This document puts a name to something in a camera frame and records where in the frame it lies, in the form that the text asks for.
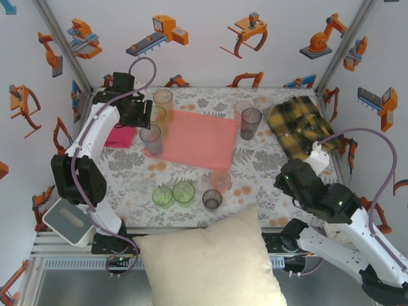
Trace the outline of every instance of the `floral tablecloth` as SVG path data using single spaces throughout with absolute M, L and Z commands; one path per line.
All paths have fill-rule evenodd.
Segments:
M 147 90 L 147 97 L 157 89 Z M 275 104 L 292 96 L 306 95 L 316 101 L 311 89 L 244 89 L 244 88 L 171 88 L 174 109 L 233 119 L 235 102 L 267 96 Z M 243 210 L 250 204 L 258 207 L 262 227 L 283 227 L 294 217 L 314 226 L 323 222 L 293 206 L 291 198 L 274 188 L 275 177 L 286 163 L 276 137 L 263 120 L 252 140 L 237 135 L 235 151 L 229 172 L 232 185 L 223 194 L 222 205 L 209 212 L 201 202 L 204 191 L 211 188 L 211 170 L 152 159 L 144 155 L 139 136 L 133 138 L 129 149 L 104 148 L 99 167 L 108 182 L 107 200 L 116 214 L 134 227 L 207 227 L 219 219 Z M 325 183 L 337 181 L 334 165 L 321 175 Z M 166 185 L 172 188 L 177 182 L 188 180 L 196 188 L 196 196 L 189 207 L 175 202 L 161 208 L 152 201 L 153 190 Z

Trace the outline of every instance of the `magenta cloth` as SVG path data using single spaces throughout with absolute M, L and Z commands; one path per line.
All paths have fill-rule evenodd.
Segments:
M 106 139 L 105 147 L 130 148 L 132 139 L 136 134 L 136 128 L 131 126 L 114 127 Z

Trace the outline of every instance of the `plaid shirt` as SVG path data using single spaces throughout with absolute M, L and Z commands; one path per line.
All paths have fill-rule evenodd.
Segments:
M 293 97 L 276 105 L 268 118 L 268 125 L 286 156 L 293 159 L 308 158 L 315 141 L 334 134 L 330 123 L 320 116 L 319 110 L 308 96 Z M 343 146 L 340 138 L 334 138 L 326 142 L 323 149 L 331 152 Z

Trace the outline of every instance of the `cream pillow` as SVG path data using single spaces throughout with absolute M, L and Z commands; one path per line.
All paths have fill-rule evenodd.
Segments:
M 286 306 L 253 205 L 207 229 L 134 240 L 154 306 Z

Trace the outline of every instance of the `clear plastic cup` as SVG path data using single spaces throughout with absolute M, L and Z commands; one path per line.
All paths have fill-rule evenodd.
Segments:
M 210 189 L 203 194 L 203 204 L 208 209 L 215 210 L 222 203 L 222 196 L 218 190 Z
M 178 182 L 173 188 L 174 200 L 179 203 L 188 203 L 196 195 L 196 189 L 190 182 Z
M 262 120 L 262 113 L 256 108 L 247 108 L 241 115 L 241 138 L 251 140 L 258 130 Z
M 171 189 L 166 186 L 156 188 L 153 191 L 152 199 L 153 202 L 158 206 L 165 207 L 167 205 L 170 205 L 171 201 L 173 200 Z
M 231 185 L 231 175 L 226 170 L 215 170 L 210 176 L 211 186 L 220 193 L 225 193 Z
M 268 97 L 254 98 L 254 108 L 257 108 L 261 113 L 264 120 L 268 120 L 268 116 L 272 111 L 272 100 Z
M 143 143 L 150 154 L 153 156 L 159 156 L 163 153 L 160 127 L 151 124 L 150 129 L 140 129 L 139 136 L 140 139 L 143 140 Z
M 156 106 L 163 107 L 168 116 L 168 120 L 173 120 L 173 94 L 168 89 L 159 89 L 153 94 L 153 100 Z
M 248 101 L 238 101 L 234 105 L 234 120 L 238 122 L 238 126 L 241 125 L 241 114 L 247 109 L 251 108 L 253 105 Z
M 168 118 L 166 110 L 161 106 L 153 106 L 150 115 L 150 123 L 157 125 L 161 130 L 161 136 L 168 135 Z

